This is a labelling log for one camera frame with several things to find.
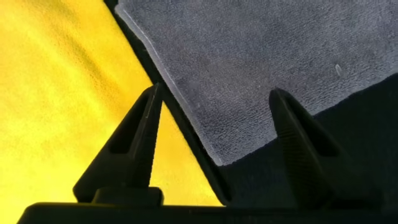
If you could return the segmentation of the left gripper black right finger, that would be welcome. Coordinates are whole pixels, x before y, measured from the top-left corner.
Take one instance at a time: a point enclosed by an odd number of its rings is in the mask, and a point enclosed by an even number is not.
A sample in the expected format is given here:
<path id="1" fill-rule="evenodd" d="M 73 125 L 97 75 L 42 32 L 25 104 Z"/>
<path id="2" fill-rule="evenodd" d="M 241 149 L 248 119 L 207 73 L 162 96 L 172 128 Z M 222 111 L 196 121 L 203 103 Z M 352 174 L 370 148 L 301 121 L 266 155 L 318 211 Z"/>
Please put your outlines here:
<path id="1" fill-rule="evenodd" d="M 290 93 L 272 90 L 269 106 L 299 208 L 381 208 L 369 172 Z"/>

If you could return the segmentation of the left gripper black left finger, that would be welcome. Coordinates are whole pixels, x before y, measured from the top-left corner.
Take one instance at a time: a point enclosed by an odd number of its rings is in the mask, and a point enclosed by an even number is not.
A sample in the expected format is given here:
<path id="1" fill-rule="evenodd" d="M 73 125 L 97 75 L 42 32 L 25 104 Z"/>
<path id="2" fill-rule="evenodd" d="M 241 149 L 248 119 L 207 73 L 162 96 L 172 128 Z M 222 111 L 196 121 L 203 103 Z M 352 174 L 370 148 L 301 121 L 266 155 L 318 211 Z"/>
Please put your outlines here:
<path id="1" fill-rule="evenodd" d="M 149 187 L 162 107 L 162 86 L 145 89 L 73 187 L 79 202 L 92 202 L 104 187 Z"/>

